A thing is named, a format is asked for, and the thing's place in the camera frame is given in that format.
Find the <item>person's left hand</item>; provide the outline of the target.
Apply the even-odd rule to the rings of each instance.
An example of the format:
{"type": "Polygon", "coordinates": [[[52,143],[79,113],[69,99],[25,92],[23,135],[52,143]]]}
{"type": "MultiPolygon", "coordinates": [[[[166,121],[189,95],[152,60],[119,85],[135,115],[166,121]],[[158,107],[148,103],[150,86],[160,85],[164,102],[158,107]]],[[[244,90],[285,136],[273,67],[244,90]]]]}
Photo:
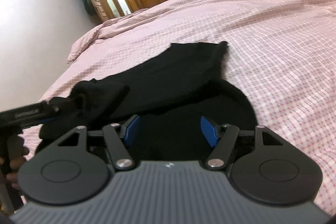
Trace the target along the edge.
{"type": "Polygon", "coordinates": [[[18,170],[27,161],[26,156],[30,153],[27,147],[23,147],[21,151],[21,156],[10,162],[11,173],[7,175],[1,174],[1,184],[8,182],[11,187],[15,190],[20,190],[21,187],[18,183],[18,170]]]}

